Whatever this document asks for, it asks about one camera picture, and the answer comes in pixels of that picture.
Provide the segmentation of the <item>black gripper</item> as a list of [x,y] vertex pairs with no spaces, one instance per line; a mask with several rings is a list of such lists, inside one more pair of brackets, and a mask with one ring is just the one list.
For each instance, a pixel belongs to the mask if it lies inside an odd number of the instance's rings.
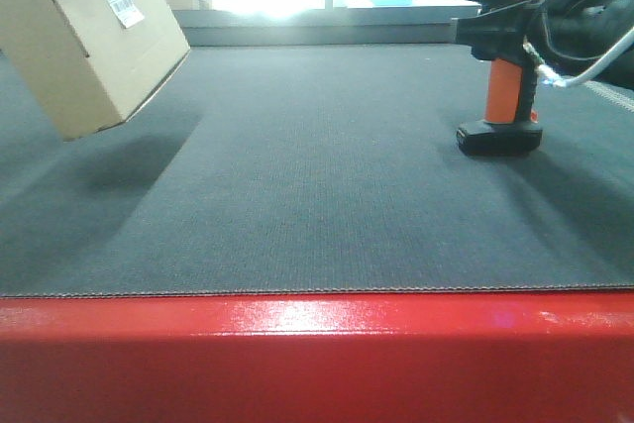
[[453,43],[478,60],[530,64],[523,45],[536,12],[537,52],[567,76],[590,68],[633,28],[633,0],[522,0],[453,20]]

